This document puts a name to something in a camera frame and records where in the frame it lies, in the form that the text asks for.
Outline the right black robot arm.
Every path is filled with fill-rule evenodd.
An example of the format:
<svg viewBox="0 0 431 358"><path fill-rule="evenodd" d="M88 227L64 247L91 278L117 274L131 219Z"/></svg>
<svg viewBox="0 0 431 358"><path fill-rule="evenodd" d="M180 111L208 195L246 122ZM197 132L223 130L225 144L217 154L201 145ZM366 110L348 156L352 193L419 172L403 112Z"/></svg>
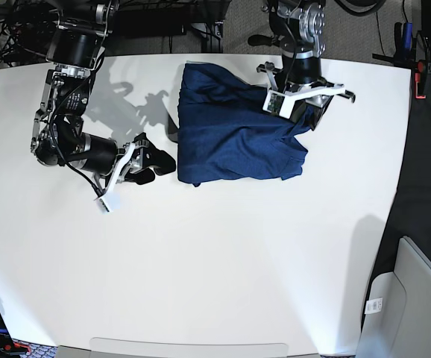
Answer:
<svg viewBox="0 0 431 358"><path fill-rule="evenodd" d="M84 132L83 115L104 62L104 42L112 33L118 1L54 1L56 30L46 60L48 70L35 113L31 153L44 166L67 167L96 193L110 180L144 185L176 169L175 159L146 136L118 146L110 138Z"/></svg>

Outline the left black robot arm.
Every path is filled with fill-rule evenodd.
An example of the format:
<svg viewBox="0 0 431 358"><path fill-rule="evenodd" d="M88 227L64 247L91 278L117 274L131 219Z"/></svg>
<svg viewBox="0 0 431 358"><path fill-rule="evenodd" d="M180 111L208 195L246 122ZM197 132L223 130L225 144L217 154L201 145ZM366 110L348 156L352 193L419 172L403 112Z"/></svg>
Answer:
<svg viewBox="0 0 431 358"><path fill-rule="evenodd" d="M325 1L265 2L263 10L268 14L272 35L252 35L248 45L276 46L281 50L280 69L269 62L257 67L258 72L267 74L270 90L292 95L332 85L321 73L325 4Z"/></svg>

